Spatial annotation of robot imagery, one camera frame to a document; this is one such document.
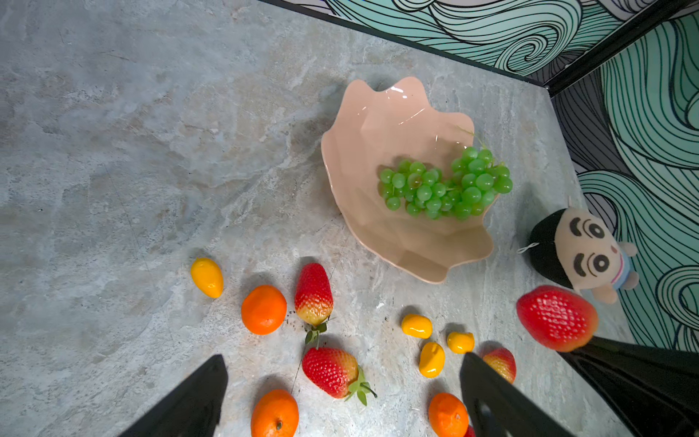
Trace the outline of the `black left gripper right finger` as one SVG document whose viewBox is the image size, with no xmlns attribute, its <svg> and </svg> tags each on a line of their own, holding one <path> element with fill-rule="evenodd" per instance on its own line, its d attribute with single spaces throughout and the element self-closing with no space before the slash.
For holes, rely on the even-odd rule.
<svg viewBox="0 0 699 437">
<path fill-rule="evenodd" d="M 474 353 L 463 357 L 460 384 L 477 436 L 571 434 Z"/>
</svg>

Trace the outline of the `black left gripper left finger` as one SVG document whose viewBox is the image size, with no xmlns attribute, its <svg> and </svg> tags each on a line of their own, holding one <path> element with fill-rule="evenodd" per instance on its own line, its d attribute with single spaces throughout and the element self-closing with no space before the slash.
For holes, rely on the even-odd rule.
<svg viewBox="0 0 699 437">
<path fill-rule="evenodd" d="M 211 356 L 121 436 L 213 436 L 228 380 L 223 356 Z"/>
</svg>

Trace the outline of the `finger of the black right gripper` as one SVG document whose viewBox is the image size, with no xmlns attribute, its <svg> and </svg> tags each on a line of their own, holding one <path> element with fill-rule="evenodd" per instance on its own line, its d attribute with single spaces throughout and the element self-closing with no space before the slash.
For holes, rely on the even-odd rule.
<svg viewBox="0 0 699 437">
<path fill-rule="evenodd" d="M 698 435 L 698 355 L 593 337 L 560 356 L 634 436 Z"/>
</svg>

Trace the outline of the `green grape bunch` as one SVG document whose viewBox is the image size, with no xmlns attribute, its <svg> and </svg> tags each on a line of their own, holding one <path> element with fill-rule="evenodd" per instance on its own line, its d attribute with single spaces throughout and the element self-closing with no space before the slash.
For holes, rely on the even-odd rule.
<svg viewBox="0 0 699 437">
<path fill-rule="evenodd" d="M 446 175 L 438 167 L 402 160 L 378 173 L 378 193 L 387 209 L 404 209 L 412 217 L 430 220 L 481 216 L 501 195 L 513 190 L 511 171 L 485 147 L 466 147 Z"/>
</svg>

